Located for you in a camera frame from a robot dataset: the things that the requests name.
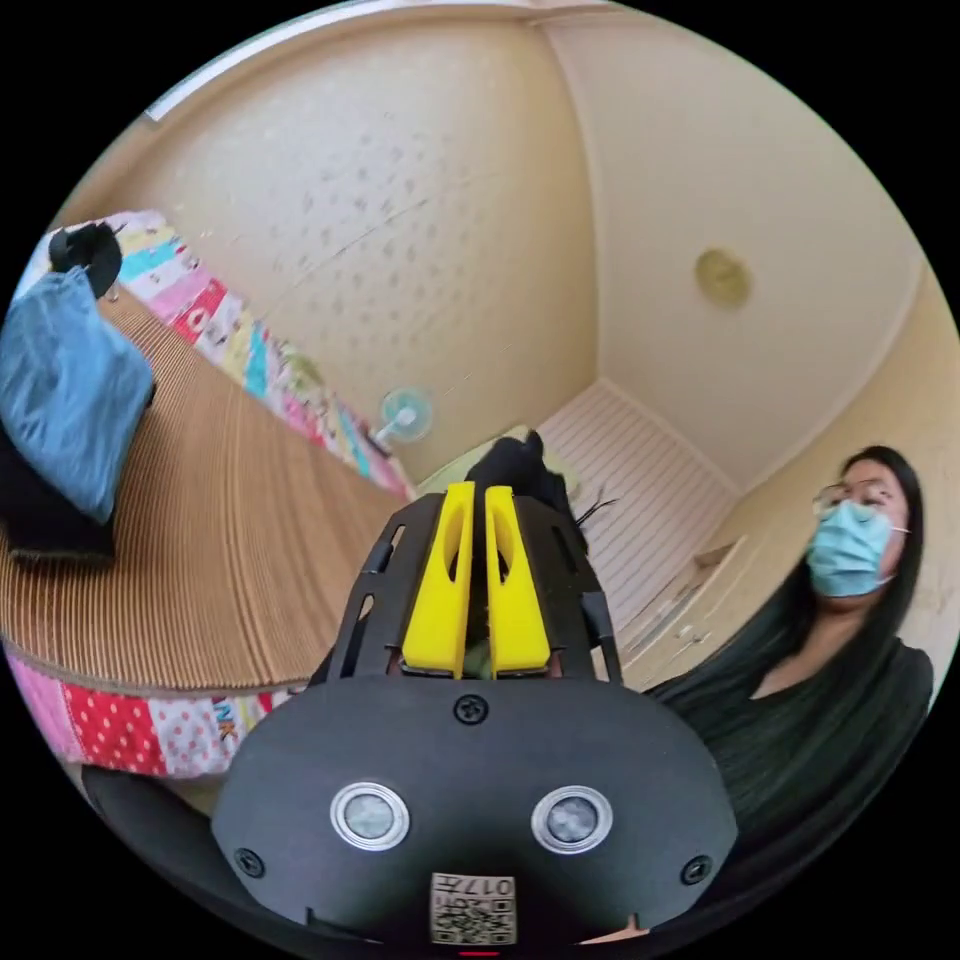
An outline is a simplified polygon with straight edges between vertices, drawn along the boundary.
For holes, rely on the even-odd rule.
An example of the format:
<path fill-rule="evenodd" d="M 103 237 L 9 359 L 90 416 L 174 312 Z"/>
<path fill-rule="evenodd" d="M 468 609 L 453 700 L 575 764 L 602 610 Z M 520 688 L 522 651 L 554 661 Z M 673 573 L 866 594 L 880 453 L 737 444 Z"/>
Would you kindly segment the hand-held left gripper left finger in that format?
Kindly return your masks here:
<path fill-rule="evenodd" d="M 438 513 L 401 647 L 406 673 L 461 673 L 473 561 L 475 484 L 450 485 Z"/>

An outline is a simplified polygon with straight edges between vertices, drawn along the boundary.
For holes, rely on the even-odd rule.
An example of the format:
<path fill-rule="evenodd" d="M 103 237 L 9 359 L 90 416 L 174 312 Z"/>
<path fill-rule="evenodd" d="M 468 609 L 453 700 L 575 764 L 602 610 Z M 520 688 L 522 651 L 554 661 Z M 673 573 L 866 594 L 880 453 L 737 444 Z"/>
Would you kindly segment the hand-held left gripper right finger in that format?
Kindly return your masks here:
<path fill-rule="evenodd" d="M 484 518 L 491 672 L 495 676 L 543 672 L 550 644 L 509 487 L 485 491 Z"/>

